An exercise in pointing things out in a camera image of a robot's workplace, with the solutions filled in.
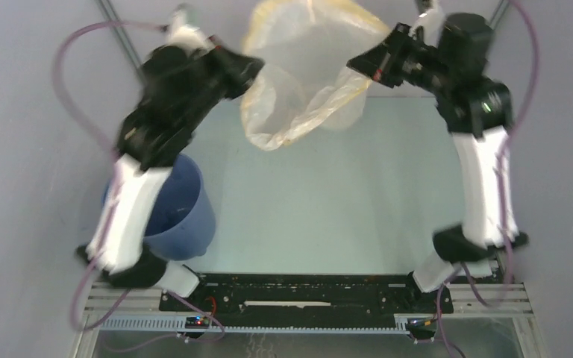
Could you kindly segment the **translucent yellowish trash bag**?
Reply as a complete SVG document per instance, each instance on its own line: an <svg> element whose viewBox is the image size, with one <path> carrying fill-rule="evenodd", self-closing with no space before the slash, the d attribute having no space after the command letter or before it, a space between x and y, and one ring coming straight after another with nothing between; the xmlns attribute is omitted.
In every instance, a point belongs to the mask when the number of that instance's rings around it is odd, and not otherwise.
<svg viewBox="0 0 573 358"><path fill-rule="evenodd" d="M264 151L363 115L372 80L346 63L390 28L355 1L261 1L242 44L265 65L240 105L246 139Z"/></svg>

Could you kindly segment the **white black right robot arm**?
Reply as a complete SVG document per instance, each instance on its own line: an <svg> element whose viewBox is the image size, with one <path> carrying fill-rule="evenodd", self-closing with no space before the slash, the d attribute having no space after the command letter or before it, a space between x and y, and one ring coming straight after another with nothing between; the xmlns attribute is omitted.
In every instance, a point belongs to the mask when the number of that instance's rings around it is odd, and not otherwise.
<svg viewBox="0 0 573 358"><path fill-rule="evenodd" d="M426 310L437 290L465 263L529 242L512 211L507 144L515 127L508 87L484 71L493 31L474 13L446 16L436 45L425 28L398 23L378 44L351 58L347 67L385 87L411 84L431 93L460 162L465 214L459 224L433 234L434 255L413 271L404 302Z"/></svg>

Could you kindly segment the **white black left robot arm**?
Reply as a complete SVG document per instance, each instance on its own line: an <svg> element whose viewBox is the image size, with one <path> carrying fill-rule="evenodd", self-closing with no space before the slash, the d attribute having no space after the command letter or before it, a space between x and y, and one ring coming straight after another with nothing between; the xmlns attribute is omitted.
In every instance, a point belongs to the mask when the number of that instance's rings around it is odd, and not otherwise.
<svg viewBox="0 0 573 358"><path fill-rule="evenodd" d="M116 289L159 288L187 310L206 301L199 276L154 253L146 226L158 194L195 130L221 101L245 94L265 66L259 57L223 45L186 50L164 45L142 69L146 84L122 122L113 147L113 179L94 236L77 257Z"/></svg>

